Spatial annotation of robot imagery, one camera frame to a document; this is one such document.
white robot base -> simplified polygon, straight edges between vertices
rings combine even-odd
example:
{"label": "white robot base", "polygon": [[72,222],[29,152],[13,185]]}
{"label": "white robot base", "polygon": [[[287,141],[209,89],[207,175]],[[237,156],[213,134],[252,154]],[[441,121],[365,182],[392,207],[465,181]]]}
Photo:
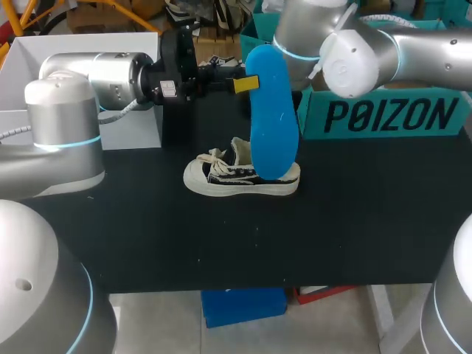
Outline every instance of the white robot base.
{"label": "white robot base", "polygon": [[36,212],[0,201],[0,353],[111,354],[113,308]]}

white shoelace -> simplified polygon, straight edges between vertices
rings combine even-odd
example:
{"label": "white shoelace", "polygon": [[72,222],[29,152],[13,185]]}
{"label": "white shoelace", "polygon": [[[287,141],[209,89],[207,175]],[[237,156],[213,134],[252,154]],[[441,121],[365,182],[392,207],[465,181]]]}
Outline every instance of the white shoelace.
{"label": "white shoelace", "polygon": [[197,160],[207,162],[211,164],[210,173],[217,176],[224,175],[234,175],[236,172],[229,169],[229,165],[223,161],[221,158],[224,156],[225,151],[220,151],[220,149],[211,149],[208,153],[202,153],[197,156]]}

black canvas sneaker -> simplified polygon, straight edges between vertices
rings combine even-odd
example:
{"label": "black canvas sneaker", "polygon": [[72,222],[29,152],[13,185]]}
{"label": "black canvas sneaker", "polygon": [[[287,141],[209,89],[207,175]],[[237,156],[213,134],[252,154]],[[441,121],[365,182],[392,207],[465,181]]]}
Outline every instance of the black canvas sneaker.
{"label": "black canvas sneaker", "polygon": [[244,193],[289,195],[296,191],[300,180],[300,166],[275,181],[259,177],[251,163],[251,144],[233,138],[231,149],[212,149],[197,156],[184,172],[184,183],[193,192],[210,197],[226,197]]}

black table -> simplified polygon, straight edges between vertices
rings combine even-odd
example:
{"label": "black table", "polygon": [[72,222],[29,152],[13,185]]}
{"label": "black table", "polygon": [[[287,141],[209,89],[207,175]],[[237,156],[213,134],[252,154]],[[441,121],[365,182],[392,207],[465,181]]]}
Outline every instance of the black table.
{"label": "black table", "polygon": [[106,151],[98,187],[25,201],[105,291],[432,282],[472,213],[465,132],[304,141],[295,195],[197,195],[187,163],[249,135],[232,97],[197,112],[193,142]]}

shoe insole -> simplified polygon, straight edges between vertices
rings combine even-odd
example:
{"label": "shoe insole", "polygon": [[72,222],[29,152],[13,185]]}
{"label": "shoe insole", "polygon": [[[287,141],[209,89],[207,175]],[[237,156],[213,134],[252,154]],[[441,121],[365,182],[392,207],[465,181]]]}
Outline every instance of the shoe insole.
{"label": "shoe insole", "polygon": [[259,76],[251,97],[251,157],[266,180],[285,175],[295,161],[299,131],[287,64],[271,45],[258,46],[246,59],[246,74]]}

